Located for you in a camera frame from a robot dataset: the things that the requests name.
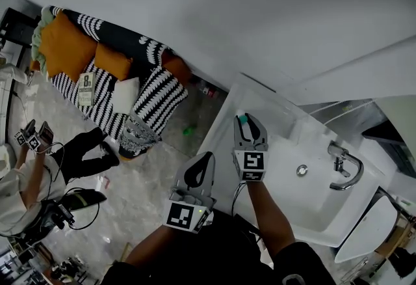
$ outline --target white sink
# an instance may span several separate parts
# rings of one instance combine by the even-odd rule
[[[240,75],[207,134],[200,152],[212,151],[216,158],[213,197],[215,208],[231,213],[239,184],[231,151],[234,144],[233,117],[242,109],[256,117],[268,131],[269,160],[265,184],[286,214],[297,239],[338,247],[358,222],[382,173],[334,132],[276,93]],[[327,148],[331,141],[347,148],[364,163],[361,180],[346,191],[330,189],[332,182],[346,182],[333,170],[334,157]],[[306,165],[299,177],[296,170]],[[357,168],[345,161],[344,169],[355,175]],[[255,224],[246,188],[235,203],[235,213]]]

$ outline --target sink drain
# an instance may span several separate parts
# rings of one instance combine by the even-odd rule
[[[300,165],[298,169],[296,170],[296,175],[300,177],[305,176],[306,173],[307,173],[307,165]]]

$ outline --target chrome faucet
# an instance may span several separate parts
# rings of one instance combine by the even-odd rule
[[[351,174],[344,170],[344,160],[348,160],[357,166],[357,174],[350,181],[345,183],[331,183],[330,188],[334,190],[347,190],[348,188],[355,186],[363,176],[363,162],[360,159],[351,156],[350,152],[346,148],[342,148],[336,145],[334,142],[331,142],[328,146],[328,153],[336,157],[335,163],[333,164],[333,169],[337,172],[340,172],[346,178],[349,178]]]

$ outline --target marble floor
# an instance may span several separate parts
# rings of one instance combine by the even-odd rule
[[[12,138],[13,134],[32,118],[36,119],[38,128],[46,120],[55,133],[55,140],[62,143],[95,127],[40,74],[35,75],[30,87],[16,85],[15,90],[25,108],[23,112],[22,104],[14,97],[8,133],[9,143],[15,151],[18,151],[18,146]],[[56,229],[44,240],[57,260],[78,255],[88,264],[91,274],[102,277],[106,267],[120,258],[127,242],[135,245],[155,230],[161,223],[163,200],[168,195],[177,168],[196,154],[225,97],[226,93],[221,93],[217,99],[208,98],[191,87],[189,97],[176,109],[163,131],[163,142],[148,153],[132,161],[121,162],[120,166],[99,176],[70,183],[68,188],[100,189],[107,201],[101,204],[96,221],[87,229]],[[193,116],[195,107],[199,107],[199,110]],[[193,134],[184,135],[183,130],[189,126],[194,127]],[[86,158],[99,154],[96,148]],[[93,207],[74,213],[76,227],[88,224],[96,212],[97,209]],[[335,264],[330,248],[311,246],[337,283],[357,263],[353,260]]]

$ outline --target wash basin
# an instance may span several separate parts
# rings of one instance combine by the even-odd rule
[[[300,108],[240,75],[200,148],[200,152],[213,152],[216,158],[212,196],[220,211],[231,213],[240,182],[231,155],[233,118],[238,110],[254,115],[268,131],[269,160],[264,183],[288,218],[295,238],[338,247],[359,221],[383,174]],[[331,183],[352,178],[334,171],[335,157],[328,153],[332,141],[364,163],[360,181],[345,191],[330,189]],[[357,172],[349,162],[344,163],[344,169],[352,176]],[[255,224],[247,188],[240,193],[234,212]]]

